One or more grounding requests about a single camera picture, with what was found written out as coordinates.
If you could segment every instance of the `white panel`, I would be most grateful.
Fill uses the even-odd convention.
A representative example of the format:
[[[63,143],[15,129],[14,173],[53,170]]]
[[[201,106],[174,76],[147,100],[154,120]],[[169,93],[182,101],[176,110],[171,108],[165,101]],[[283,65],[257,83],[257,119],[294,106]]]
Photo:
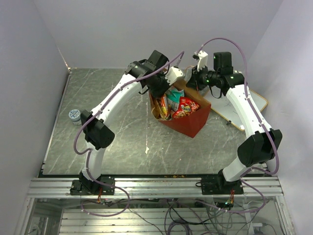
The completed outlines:
[[[34,2],[70,67],[125,68],[154,49],[170,58],[186,50],[181,66],[196,65],[192,55],[213,37],[234,40],[249,58],[282,0]],[[228,42],[212,42],[203,50],[209,58],[229,50],[235,67],[243,69],[239,52]]]
[[[68,70],[31,0],[0,0],[0,17],[0,233],[12,235]]]
[[[248,66],[249,85],[268,99],[266,120],[283,134],[278,176],[298,234],[312,233],[303,203],[313,194],[312,9],[311,0],[284,0]]]

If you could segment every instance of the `marble tabletop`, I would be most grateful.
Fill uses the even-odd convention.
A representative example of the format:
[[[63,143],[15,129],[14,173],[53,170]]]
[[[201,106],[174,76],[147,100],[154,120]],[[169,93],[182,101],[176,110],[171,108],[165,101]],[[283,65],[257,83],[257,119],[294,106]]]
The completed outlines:
[[[72,109],[98,105],[115,87],[124,70],[72,69],[57,123],[47,150],[44,174],[78,174],[85,161],[73,151],[81,126],[68,117]],[[211,111],[206,125],[192,139],[161,124],[151,114],[148,94],[129,100],[110,126],[115,133],[107,148],[103,174],[209,174],[236,158],[245,133]],[[86,148],[84,136],[78,148]]]

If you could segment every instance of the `black clamp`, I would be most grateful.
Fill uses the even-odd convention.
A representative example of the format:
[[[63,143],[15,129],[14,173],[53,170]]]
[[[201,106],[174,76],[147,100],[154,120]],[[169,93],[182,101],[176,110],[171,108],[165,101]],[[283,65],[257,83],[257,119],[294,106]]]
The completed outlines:
[[[82,172],[79,174],[79,180],[73,180],[70,194],[71,195],[98,195],[102,190],[101,195],[114,195],[115,180],[111,177],[100,176],[97,181],[100,181],[107,186],[100,185],[95,181],[88,180]]]
[[[234,190],[234,194],[243,194],[243,186],[241,182],[227,182],[223,177],[222,170],[218,174],[206,175],[196,186],[201,188],[202,195],[230,194]]]

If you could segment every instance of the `snack package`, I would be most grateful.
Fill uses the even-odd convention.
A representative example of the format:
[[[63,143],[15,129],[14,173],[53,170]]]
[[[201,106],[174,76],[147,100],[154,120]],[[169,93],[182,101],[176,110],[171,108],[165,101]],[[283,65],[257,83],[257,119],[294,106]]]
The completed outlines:
[[[167,103],[166,95],[164,94],[160,99],[153,99],[156,110],[159,113],[160,119],[170,119],[170,108]]]
[[[171,113],[172,118],[177,119],[184,116],[188,116],[194,111],[196,111],[199,107],[200,105],[192,101],[191,99],[187,97],[180,97],[178,110],[176,112]]]
[[[177,111],[179,107],[179,99],[181,96],[185,96],[184,90],[179,91],[175,87],[170,87],[166,91],[167,102],[170,106],[170,109],[173,111]]]

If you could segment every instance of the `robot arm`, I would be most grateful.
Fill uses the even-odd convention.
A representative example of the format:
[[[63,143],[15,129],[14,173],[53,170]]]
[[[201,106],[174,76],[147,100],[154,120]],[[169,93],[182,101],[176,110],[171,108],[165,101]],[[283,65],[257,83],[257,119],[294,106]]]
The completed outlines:
[[[198,60],[198,64],[192,69],[192,76],[187,87],[197,90],[203,90],[207,86],[220,88],[221,95],[223,94],[229,99],[245,127],[247,139],[238,147],[237,158],[219,172],[219,184],[223,187],[229,182],[238,181],[240,176],[254,164],[265,163],[274,158],[272,146],[263,126],[274,140],[276,148],[280,144],[282,134],[280,130],[273,130],[266,122],[256,107],[248,86],[246,87],[246,97],[244,76],[241,73],[234,73],[230,52],[214,53],[214,70],[210,71],[204,64],[207,62],[206,52],[199,51],[194,58]],[[261,124],[251,105],[260,117]]]
[[[131,63],[110,94],[99,105],[94,107],[91,112],[86,110],[82,112],[81,120],[82,124],[84,124],[93,116],[92,114],[97,114],[103,104],[109,101],[105,109],[84,129],[87,146],[92,150],[89,162],[87,163],[86,158],[85,167],[80,174],[80,179],[82,182],[86,182],[87,188],[91,188],[90,181],[92,181],[92,178],[87,173],[87,169],[89,169],[94,179],[99,179],[101,176],[101,164],[106,147],[112,143],[115,136],[109,127],[122,107],[145,87],[150,90],[152,96],[161,97],[174,82],[184,78],[184,74],[179,68],[170,67],[166,73],[160,72],[140,82],[130,83],[123,89],[121,89],[121,86],[156,71],[164,66],[167,61],[168,59],[163,54],[154,51],[148,60]],[[109,100],[117,90],[120,91]]]

